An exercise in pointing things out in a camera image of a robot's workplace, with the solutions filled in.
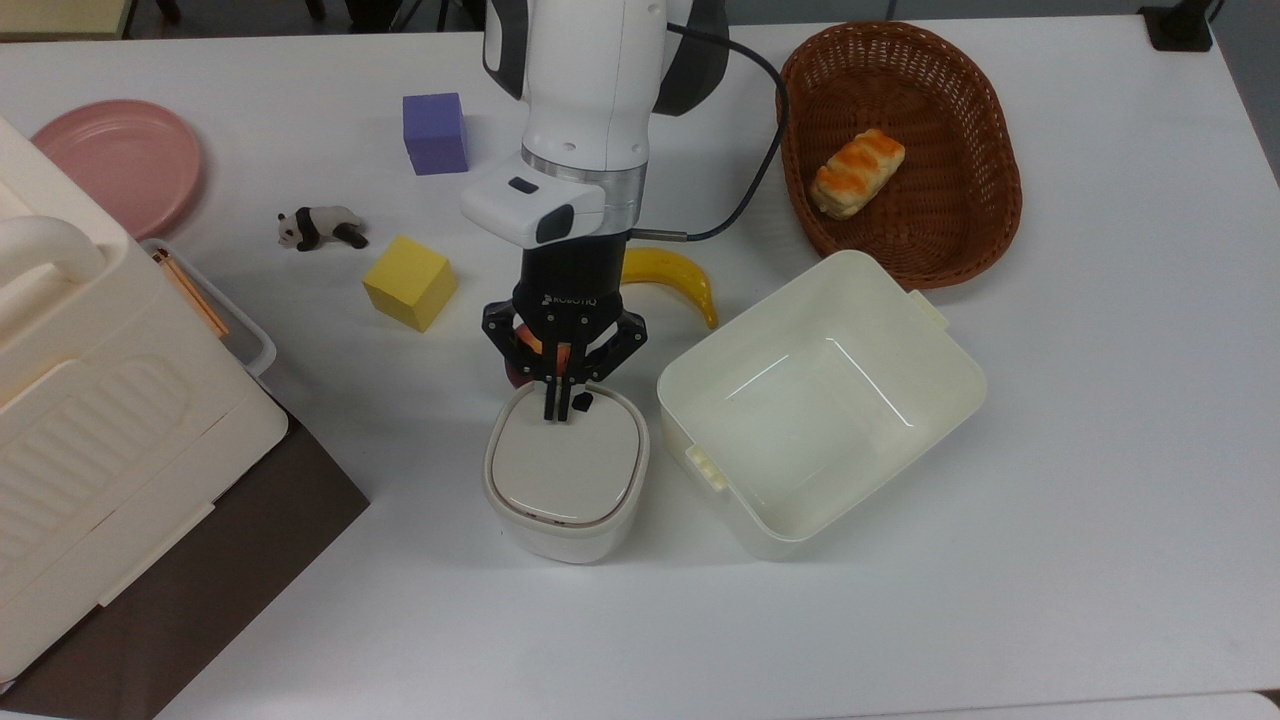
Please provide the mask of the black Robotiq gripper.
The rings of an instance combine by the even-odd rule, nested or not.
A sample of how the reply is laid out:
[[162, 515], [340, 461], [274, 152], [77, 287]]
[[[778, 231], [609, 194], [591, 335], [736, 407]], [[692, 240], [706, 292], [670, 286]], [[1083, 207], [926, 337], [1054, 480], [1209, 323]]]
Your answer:
[[[545, 391], [544, 418], [567, 421], [573, 387], [612, 375], [648, 341], [645, 319], [625, 313], [620, 292], [628, 233], [589, 236], [526, 250], [511, 301], [486, 304], [483, 332], [513, 388]], [[516, 314], [524, 323], [516, 325]], [[614, 325], [594, 350], [589, 345]], [[570, 357], [559, 383], [559, 345]]]

